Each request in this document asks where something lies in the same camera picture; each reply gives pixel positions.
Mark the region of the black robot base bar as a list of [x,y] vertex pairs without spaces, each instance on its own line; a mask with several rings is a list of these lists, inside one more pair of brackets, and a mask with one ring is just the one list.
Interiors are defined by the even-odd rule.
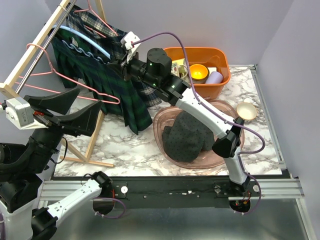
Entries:
[[253,181],[240,193],[232,189],[228,176],[130,176],[111,180],[100,197],[115,196],[128,209],[229,208],[231,201],[259,196]]

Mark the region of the light blue plastic hanger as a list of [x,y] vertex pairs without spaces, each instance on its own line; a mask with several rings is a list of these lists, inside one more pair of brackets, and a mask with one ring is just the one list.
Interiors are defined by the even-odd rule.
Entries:
[[65,25],[57,30],[51,45],[58,61],[71,63],[81,60],[95,60],[106,65],[111,62],[111,54],[85,34]]

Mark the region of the grey dotted skirt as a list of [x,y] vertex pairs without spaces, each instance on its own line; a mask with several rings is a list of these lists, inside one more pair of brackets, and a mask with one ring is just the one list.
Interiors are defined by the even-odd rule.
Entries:
[[162,133],[164,152],[176,162],[191,163],[202,151],[210,151],[214,133],[186,111],[180,112],[172,126]]

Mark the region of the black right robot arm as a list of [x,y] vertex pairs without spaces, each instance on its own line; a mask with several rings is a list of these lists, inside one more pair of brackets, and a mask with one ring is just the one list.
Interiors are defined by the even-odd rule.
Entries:
[[199,96],[185,80],[172,74],[172,60],[162,48],[150,49],[146,62],[129,57],[114,61],[110,66],[124,79],[134,77],[154,88],[163,101],[189,113],[208,127],[217,137],[212,150],[224,159],[227,166],[230,191],[236,196],[247,192],[251,178],[240,157],[241,134],[245,129],[241,117],[229,118]]

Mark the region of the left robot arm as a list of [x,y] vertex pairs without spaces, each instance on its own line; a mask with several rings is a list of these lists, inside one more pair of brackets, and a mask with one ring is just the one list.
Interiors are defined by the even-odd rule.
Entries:
[[26,144],[0,145],[0,237],[3,240],[48,240],[58,226],[87,200],[112,193],[112,180],[102,171],[90,175],[78,190],[58,203],[34,208],[47,169],[64,135],[91,136],[103,103],[98,100],[69,114],[80,90],[49,96],[6,99],[0,106],[20,130],[32,130]]

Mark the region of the dark green plaid skirt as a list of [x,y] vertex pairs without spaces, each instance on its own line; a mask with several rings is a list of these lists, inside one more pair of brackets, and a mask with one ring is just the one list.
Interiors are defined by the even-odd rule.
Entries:
[[136,135],[152,124],[147,106],[132,83],[119,79],[106,64],[87,59],[77,62],[56,59],[56,63],[56,69],[60,74],[75,81],[82,79],[87,86],[98,92],[119,98],[120,104],[105,103],[102,111],[104,114],[123,116],[125,126],[129,126]]

